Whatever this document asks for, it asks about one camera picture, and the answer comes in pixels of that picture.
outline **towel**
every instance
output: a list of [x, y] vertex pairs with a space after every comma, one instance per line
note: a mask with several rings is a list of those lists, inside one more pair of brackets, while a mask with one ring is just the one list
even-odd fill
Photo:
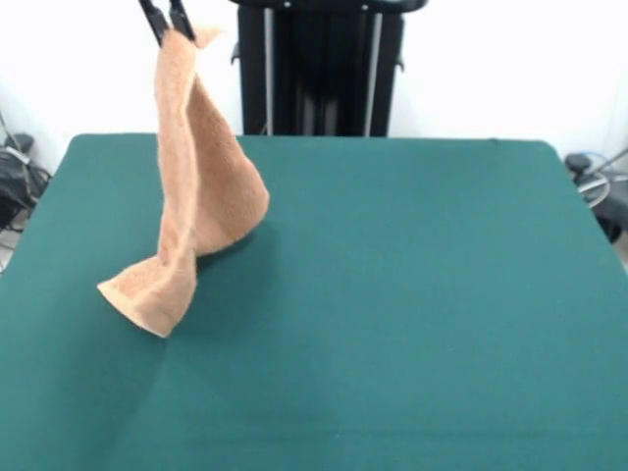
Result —
[[169, 29], [163, 38], [155, 75], [164, 191], [157, 254], [98, 285], [124, 316], [162, 338], [192, 300], [196, 258], [245, 237], [268, 209], [257, 169], [195, 72], [198, 49], [218, 33], [199, 28], [192, 43]]

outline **black metal frame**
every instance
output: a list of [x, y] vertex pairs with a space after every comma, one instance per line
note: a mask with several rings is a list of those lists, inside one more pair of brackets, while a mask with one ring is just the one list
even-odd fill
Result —
[[[234, 1], [243, 5], [238, 9], [237, 56], [245, 134], [388, 134], [404, 27], [400, 13], [297, 8], [324, 2], [292, 3], [292, 8], [285, 7], [289, 2], [282, 2], [284, 7], [277, 10], [263, 10], [257, 7], [274, 4], [274, 0]], [[415, 9], [425, 0], [370, 3], [395, 4], [404, 11], [401, 6]], [[270, 46], [269, 12], [273, 15]], [[375, 34], [379, 42], [373, 41]], [[376, 69], [371, 71], [374, 61]], [[375, 82], [374, 89], [369, 90], [369, 80]]]

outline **cable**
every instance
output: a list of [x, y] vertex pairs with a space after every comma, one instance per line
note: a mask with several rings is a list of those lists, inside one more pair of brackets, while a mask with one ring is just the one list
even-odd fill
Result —
[[24, 165], [30, 164], [30, 157], [28, 157], [26, 154], [24, 154], [21, 150], [16, 150], [13, 147], [2, 147], [0, 149], [0, 152], [6, 152], [7, 154], [9, 154], [9, 155], [13, 156], [14, 158], [18, 159]]
[[38, 172], [40, 175], [43, 175], [47, 183], [52, 180], [52, 175], [50, 175], [46, 169], [42, 169], [41, 167], [30, 167], [29, 169]]
[[2, 129], [4, 133], [7, 135], [7, 137], [9, 137], [13, 141], [13, 144], [16, 146], [16, 149], [22, 152], [22, 147], [20, 146], [20, 143], [15, 138], [15, 136], [11, 134], [11, 132], [9, 131], [9, 128], [7, 128], [7, 123], [4, 121], [4, 116], [2, 116], [1, 110], [0, 110], [0, 126], [2, 126]]
[[599, 159], [602, 159], [605, 163], [608, 162], [608, 157], [606, 157], [604, 154], [600, 154], [599, 152], [595, 152], [592, 150], [582, 150], [580, 152], [575, 152], [576, 154], [580, 154], [580, 155], [585, 155], [585, 156], [593, 156], [593, 157], [598, 157]]
[[34, 205], [28, 205], [26, 203], [24, 203], [19, 197], [17, 197], [15, 194], [13, 194], [13, 192], [6, 188], [6, 187], [0, 187], [0, 194], [3, 194], [5, 197], [15, 201], [16, 203], [18, 203], [20, 206], [22, 206], [30, 215], [30, 213], [32, 213], [33, 209], [34, 209]]
[[608, 177], [599, 172], [596, 172], [595, 176], [598, 177], [598, 180], [596, 182], [590, 182], [587, 184], [583, 184], [582, 186], [578, 186], [578, 192], [581, 194], [586, 193], [587, 191], [591, 191], [592, 189], [596, 189], [600, 186], [604, 187], [604, 191], [602, 192], [602, 194], [588, 203], [590, 209], [598, 206], [610, 195], [610, 180], [608, 179]]
[[605, 169], [606, 167], [608, 167], [609, 165], [614, 164], [615, 162], [617, 162], [619, 159], [625, 157], [626, 155], [628, 155], [628, 147], [625, 148], [624, 150], [622, 150], [621, 152], [619, 152], [617, 155], [615, 155], [612, 159], [607, 160], [606, 162], [603, 162], [601, 164], [599, 164], [598, 166], [594, 167], [593, 169], [591, 169], [590, 171], [588, 171], [585, 175], [594, 175], [600, 172], [600, 170]]

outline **black machine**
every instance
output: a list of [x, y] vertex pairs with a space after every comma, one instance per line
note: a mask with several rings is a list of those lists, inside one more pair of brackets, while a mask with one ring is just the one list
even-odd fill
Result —
[[[401, 15], [427, 0], [232, 1], [245, 134], [387, 135]], [[161, 43], [164, 15], [139, 3]], [[173, 27], [193, 39], [182, 1], [170, 4]]]
[[628, 231], [628, 174], [612, 169], [613, 163], [626, 156], [628, 149], [596, 166], [587, 154], [570, 154], [565, 159], [578, 191], [611, 243]]
[[13, 224], [25, 212], [29, 216], [51, 177], [28, 157], [34, 138], [26, 133], [11, 133], [0, 112], [0, 129], [6, 135], [0, 143], [0, 233], [19, 231]]

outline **table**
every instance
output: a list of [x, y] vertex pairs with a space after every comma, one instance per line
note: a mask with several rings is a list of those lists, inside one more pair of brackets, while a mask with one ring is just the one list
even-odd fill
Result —
[[150, 134], [81, 135], [0, 281], [12, 471], [621, 470], [628, 285], [541, 142], [247, 136], [272, 194], [168, 340]]

